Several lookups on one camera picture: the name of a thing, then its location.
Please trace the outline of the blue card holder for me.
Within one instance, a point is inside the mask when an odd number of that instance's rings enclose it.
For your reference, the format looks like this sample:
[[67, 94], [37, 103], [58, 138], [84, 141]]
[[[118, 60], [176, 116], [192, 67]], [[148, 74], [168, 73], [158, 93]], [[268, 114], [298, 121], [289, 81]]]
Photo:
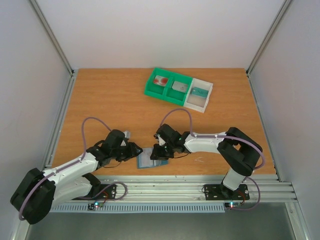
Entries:
[[143, 148], [142, 153], [136, 157], [136, 165], [138, 169], [150, 169], [161, 167], [169, 164], [168, 160], [152, 160], [152, 147]]

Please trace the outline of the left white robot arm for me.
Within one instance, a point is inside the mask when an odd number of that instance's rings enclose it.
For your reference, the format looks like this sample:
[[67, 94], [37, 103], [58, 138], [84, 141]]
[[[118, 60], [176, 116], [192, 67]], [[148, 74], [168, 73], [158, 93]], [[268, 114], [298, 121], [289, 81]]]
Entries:
[[93, 172], [111, 160], [119, 163], [137, 157], [143, 149], [129, 141], [128, 131], [112, 130], [104, 140], [85, 149], [77, 158], [47, 170], [29, 170], [10, 198], [19, 219], [33, 225], [51, 208], [73, 199], [96, 199], [101, 182]]

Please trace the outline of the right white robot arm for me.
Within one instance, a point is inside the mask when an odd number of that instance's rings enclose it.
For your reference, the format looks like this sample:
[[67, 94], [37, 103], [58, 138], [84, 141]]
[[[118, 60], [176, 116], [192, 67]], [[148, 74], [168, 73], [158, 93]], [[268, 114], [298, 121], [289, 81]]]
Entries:
[[155, 134], [158, 140], [153, 146], [151, 160], [167, 161], [178, 154], [206, 152], [221, 155], [230, 169], [216, 188], [218, 197], [230, 200], [245, 178], [250, 177], [259, 159], [265, 160], [262, 147], [236, 127], [226, 132], [202, 134], [185, 131], [179, 133], [168, 124], [163, 124]]

